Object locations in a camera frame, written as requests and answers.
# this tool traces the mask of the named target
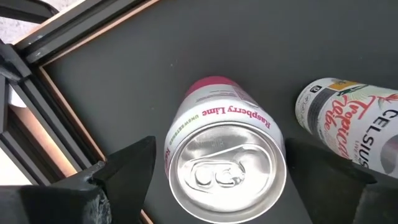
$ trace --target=celsius can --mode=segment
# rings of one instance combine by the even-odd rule
[[[295,114],[338,155],[398,178],[398,91],[322,78],[301,92]]]
[[[274,120],[235,82],[207,77],[188,90],[165,140],[177,202],[212,223],[241,223],[276,203],[286,181]]]

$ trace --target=can rim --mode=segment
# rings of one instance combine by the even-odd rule
[[[219,222],[219,221],[209,220],[209,219],[206,219],[206,218],[203,218],[203,217],[199,217],[197,214],[195,214],[195,213],[191,212],[190,210],[186,209],[185,206],[184,206],[184,205],[182,204],[182,202],[180,201],[180,199],[179,199],[178,197],[176,197],[174,185],[173,185],[173,183],[172,183],[172,176],[170,175],[171,170],[172,170],[172,167],[173,167],[173,165],[176,163],[176,161],[175,161],[176,158],[178,158],[178,157],[181,155],[181,153],[182,153],[182,150],[181,150],[181,149],[186,145],[187,142],[189,142],[189,140],[191,140],[192,138],[194,138],[197,134],[201,133],[202,131],[205,131],[206,129],[214,128],[214,127],[217,127],[217,126],[224,126],[224,125],[240,126],[240,127],[248,128],[249,130],[254,131],[255,133],[260,134],[260,135],[264,138],[264,140],[267,141],[267,143],[268,143],[270,146],[275,147],[275,148],[277,149],[277,150],[275,150],[275,151],[277,151],[277,152],[275,152],[275,154],[277,154],[277,155],[278,155],[280,158],[282,158],[282,160],[283,160],[283,162],[281,163],[281,164],[283,164],[283,165],[282,165],[282,169],[283,169],[283,170],[280,170],[280,171],[283,172],[282,175],[281,175],[282,183],[281,183],[281,185],[280,185],[280,190],[278,191],[278,193],[277,193],[275,199],[272,201],[272,203],[270,203],[270,204],[266,207],[266,209],[264,209],[263,211],[258,212],[257,214],[255,214],[255,215],[253,215],[253,216],[251,216],[251,217],[249,217],[249,218],[243,218],[243,219],[241,219],[241,220],[236,220],[236,221],[231,221],[231,222]],[[172,158],[171,158],[171,160],[170,160],[169,169],[168,169],[168,171],[167,171],[167,174],[168,174],[168,177],[169,177],[169,186],[170,186],[170,189],[171,189],[171,191],[172,191],[172,193],[173,193],[174,198],[176,199],[177,203],[178,203],[185,211],[187,211],[190,215],[192,215],[192,216],[194,216],[194,217],[196,217],[196,218],[198,218],[198,219],[200,219],[200,220],[203,220],[203,221],[206,221],[206,222],[210,222],[210,223],[216,223],[216,224],[236,224],[236,223],[247,222],[247,221],[249,221],[249,220],[255,219],[255,218],[261,216],[262,214],[264,214],[265,212],[267,212],[270,208],[272,208],[272,207],[275,205],[276,201],[278,201],[278,199],[279,199],[280,196],[282,195],[282,192],[283,192],[284,189],[285,189],[286,179],[287,179],[287,166],[286,166],[284,154],[282,153],[282,149],[278,146],[278,144],[276,143],[276,141],[275,141],[268,133],[266,133],[265,131],[263,131],[263,130],[261,130],[261,129],[259,129],[259,128],[257,128],[257,127],[255,127],[255,126],[251,125],[251,124],[242,123],[242,122],[237,122],[237,121],[222,121],[222,122],[215,122],[215,123],[211,123],[211,124],[207,124],[207,125],[205,125],[205,126],[202,126],[201,128],[196,129],[195,131],[193,131],[192,133],[190,133],[187,137],[185,137],[185,138],[178,144],[178,146],[176,147],[175,153],[174,153],[174,155],[172,156]]]

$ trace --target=can lid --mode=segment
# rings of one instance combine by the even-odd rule
[[[212,124],[189,135],[169,172],[179,204],[213,223],[259,216],[278,200],[286,180],[278,145],[260,129],[241,123]]]

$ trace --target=white can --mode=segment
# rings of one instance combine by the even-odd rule
[[[341,157],[398,178],[398,91],[322,78],[301,92],[295,114]]]
[[[204,221],[241,223],[258,217],[273,206],[285,185],[280,129],[225,77],[193,84],[164,149],[174,197]]]

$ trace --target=can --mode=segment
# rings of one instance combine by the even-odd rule
[[[341,157],[398,178],[398,91],[336,78],[309,84],[298,122]]]
[[[207,77],[191,86],[164,149],[175,199],[206,222],[256,218],[276,203],[285,186],[280,129],[225,77]]]

